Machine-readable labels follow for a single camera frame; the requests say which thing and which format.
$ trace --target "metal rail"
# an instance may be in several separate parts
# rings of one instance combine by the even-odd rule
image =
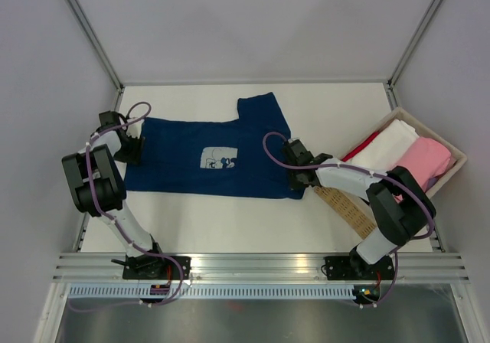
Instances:
[[[70,286],[70,298],[157,299],[162,294],[146,283],[74,283]],[[164,296],[174,294],[173,283]],[[185,284],[178,293],[179,299],[354,299],[354,286],[342,285],[217,285]]]
[[[415,30],[415,33],[410,39],[410,42],[408,43],[408,46],[405,49],[402,57],[398,61],[398,64],[395,67],[394,72],[391,74],[391,78],[388,80],[388,84],[391,87],[394,87],[397,84],[397,81],[400,79],[400,76],[405,70],[405,67],[407,67],[408,61],[410,60],[413,53],[417,49],[417,46],[422,40],[422,37],[429,29],[430,24],[432,23],[434,17],[436,16],[436,13],[439,11],[443,2],[444,0],[432,0],[430,2],[430,5],[426,10],[426,13],[422,17],[422,20],[420,21],[417,29]]]
[[[359,284],[359,281],[329,281],[322,273],[325,256],[341,253],[189,253],[190,283],[208,285],[315,285]],[[122,278],[123,267],[111,259],[124,260],[123,253],[64,253],[54,273],[55,283],[134,283]],[[458,253],[400,253],[398,283],[469,283]]]
[[[107,75],[113,82],[116,89],[120,91],[123,88],[123,83],[121,83],[121,80],[117,76],[117,73],[114,70],[114,66],[111,64],[110,59],[107,56],[107,53],[104,51],[99,38],[97,37],[95,31],[92,28],[92,25],[89,22],[89,19],[87,18],[87,15],[82,9],[82,5],[78,0],[65,0],[65,1],[67,2],[68,6],[73,12],[75,18],[77,19],[78,24],[82,28],[82,32],[87,37],[87,40],[90,42],[92,49],[94,50],[97,57],[99,58],[100,63],[102,64],[104,70],[107,72]]]

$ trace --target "white towel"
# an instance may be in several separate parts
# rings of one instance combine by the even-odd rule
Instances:
[[[418,137],[412,126],[395,119],[347,163],[387,171],[393,168]]]

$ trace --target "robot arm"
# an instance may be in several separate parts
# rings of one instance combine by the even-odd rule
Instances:
[[[377,177],[373,176],[374,172],[368,168],[364,168],[364,171],[352,171],[342,168],[339,164],[343,163],[331,155],[321,154],[313,158],[312,153],[306,150],[298,139],[286,142],[283,154],[288,165],[331,165],[318,169],[290,170],[291,188],[337,188],[369,202],[377,228],[350,252],[350,264],[359,275],[390,252],[412,240],[427,225],[423,209],[404,191],[383,177],[392,178],[404,185],[421,200],[432,218],[436,215],[433,204],[406,168],[396,167],[388,172],[377,171],[381,175]],[[398,195],[401,195],[401,201],[395,199],[394,196]]]
[[[132,138],[126,135],[124,129],[108,131],[100,136],[99,132],[119,126],[119,114],[116,112],[101,113],[100,123],[101,127],[93,134],[90,147],[92,173],[87,173],[85,150],[62,159],[73,202],[80,212],[88,212],[92,217],[99,217],[124,245],[126,261],[122,263],[113,260],[114,263],[125,266],[123,279],[163,279],[167,276],[169,264],[161,257],[149,256],[142,252],[149,252],[152,255],[162,253],[152,235],[139,225],[128,208],[126,187],[114,162],[116,158],[121,162],[138,163],[144,138]],[[89,176],[93,178],[96,198],[101,210],[117,219],[117,223],[96,209],[88,181]]]

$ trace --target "folded towel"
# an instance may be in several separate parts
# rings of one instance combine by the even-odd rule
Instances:
[[[429,138],[418,138],[395,164],[410,171],[420,187],[426,191],[431,178],[442,175],[451,161],[451,152],[441,143]]]
[[[372,142],[374,140],[374,138],[376,138],[376,136],[378,136],[378,135],[380,135],[379,131],[375,131],[372,134],[370,134],[368,136],[368,138],[366,140],[364,140],[361,144],[356,146],[356,148],[354,150],[352,150],[352,152],[350,152],[344,158],[342,158],[342,161],[346,162],[349,159],[354,158],[361,150],[366,148],[369,145],[369,143]]]
[[[431,187],[432,187],[432,186],[434,186],[434,185],[435,185],[435,184],[438,182],[438,180],[439,180],[441,177],[443,177],[443,176],[444,176],[444,174],[445,174],[446,172],[448,172],[448,170],[450,170],[450,169],[451,169],[451,168],[452,168],[452,167],[453,167],[453,166],[456,164],[456,162],[457,162],[457,159],[456,159],[456,158],[454,158],[454,157],[451,155],[451,159],[449,160],[449,164],[447,165],[446,170],[445,170],[445,171],[444,171],[444,172],[443,172],[441,175],[439,175],[439,176],[437,176],[437,177],[432,177],[432,178],[431,178],[431,179],[430,179],[430,180],[427,182],[427,188],[426,188],[426,190],[425,190],[425,191],[427,192],[428,190],[430,190],[430,189],[431,189]]]
[[[366,148],[347,163],[387,171],[393,168],[418,138],[412,126],[394,119]]]

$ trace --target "black mounting bracket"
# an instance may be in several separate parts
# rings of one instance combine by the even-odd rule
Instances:
[[[153,248],[149,252],[155,254],[162,253],[159,245],[155,241],[153,241]],[[188,280],[191,273],[191,258],[188,256],[169,256],[175,259],[182,267],[182,271],[184,272],[183,280]],[[143,254],[137,257],[128,257],[126,255],[125,261],[116,259],[112,259],[111,261],[124,266],[124,271],[122,272],[122,278],[124,280],[168,279],[169,270],[172,279],[180,279],[177,266],[173,262],[159,256]]]
[[[111,127],[121,124],[121,119],[124,123],[128,122],[128,118],[121,113],[115,111],[106,111],[99,114],[100,127],[97,132],[102,132]],[[129,163],[131,165],[139,164],[141,158],[145,138],[133,138],[127,133],[126,129],[117,129],[116,133],[121,142],[121,149],[114,154],[114,159],[118,162]]]
[[[286,158],[287,165],[299,167],[305,165],[319,165],[327,159],[332,158],[331,155],[325,153],[314,157],[310,151],[306,150],[299,139],[285,142],[281,152]],[[287,174],[291,190],[302,190],[308,186],[320,186],[320,181],[316,176],[314,169],[288,170]]]
[[[393,280],[395,270],[393,262],[389,256],[381,258],[369,269],[359,273],[351,265],[351,256],[327,256],[322,271],[328,280],[369,280],[377,281],[377,274],[380,273],[382,280]]]

